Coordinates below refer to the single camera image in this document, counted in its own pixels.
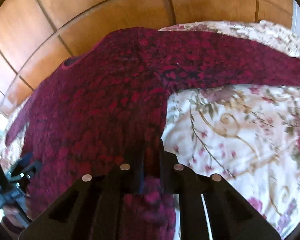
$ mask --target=white strip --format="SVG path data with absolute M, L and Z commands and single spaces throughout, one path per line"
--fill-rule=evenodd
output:
M 202 203 L 203 203 L 203 208 L 204 208 L 204 214 L 206 215 L 206 221 L 207 221 L 207 227 L 208 227 L 209 239 L 210 239 L 210 240 L 213 240 L 213 238 L 212 238 L 212 232 L 211 232 L 211 227 L 210 227 L 210 221 L 209 221 L 208 210 L 207 210 L 206 203 L 205 203 L 205 201 L 204 201 L 203 194 L 201 195 L 201 198 L 202 198 Z

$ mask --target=bed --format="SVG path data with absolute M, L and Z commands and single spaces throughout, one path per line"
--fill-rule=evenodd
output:
M 300 38 L 281 25 L 196 22 L 160 31 L 208 31 L 258 41 L 300 58 Z M 22 109 L 10 116 L 7 132 Z M 20 157 L 27 126 L 9 147 L 4 170 Z M 300 222 L 300 87 L 234 85 L 170 96 L 166 151 L 196 173 L 221 174 L 285 239 Z M 175 196 L 178 207 L 178 196 Z M 180 239 L 179 210 L 174 239 Z

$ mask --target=metal screw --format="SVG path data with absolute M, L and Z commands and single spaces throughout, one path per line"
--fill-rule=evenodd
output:
M 130 170 L 130 165 L 127 163 L 121 164 L 120 169 L 123 171 L 128 171 L 128 170 Z
M 176 171 L 182 171 L 184 169 L 184 166 L 182 164 L 176 164 L 176 165 L 173 166 L 173 168 Z
M 214 181 L 221 181 L 222 177 L 219 174 L 212 174 L 211 179 Z
M 90 180 L 92 180 L 92 176 L 90 174 L 83 175 L 82 180 L 84 182 L 90 181 Z

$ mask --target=black clamp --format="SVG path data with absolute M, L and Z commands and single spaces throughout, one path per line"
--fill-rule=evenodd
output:
M 7 174 L 4 174 L 0 166 L 0 208 L 6 204 L 15 206 L 19 210 L 15 216 L 24 227 L 31 223 L 26 215 L 26 187 L 41 168 L 39 161 L 30 164 L 32 156 L 32 153 L 26 154 Z

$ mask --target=floral pattern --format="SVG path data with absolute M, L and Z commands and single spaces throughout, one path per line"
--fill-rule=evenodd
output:
M 12 114 L 9 116 L 7 127 L 4 130 L 3 137 L 0 140 L 0 164 L 4 172 L 7 172 L 11 166 L 20 158 L 22 148 L 25 142 L 25 133 L 27 125 L 21 130 L 20 133 L 16 136 L 13 142 L 7 147 L 5 145 L 7 132 L 9 131 L 11 125 L 13 124 L 14 120 L 17 118 L 19 112 L 23 108 L 23 106 L 28 101 L 28 98 L 23 101 L 23 103 L 18 106 Z
M 300 58 L 300 38 L 267 21 L 201 22 L 162 30 L 227 34 Z M 221 174 L 282 239 L 299 223 L 299 87 L 234 85 L 180 91 L 168 100 L 162 139 L 165 149 L 196 173 Z

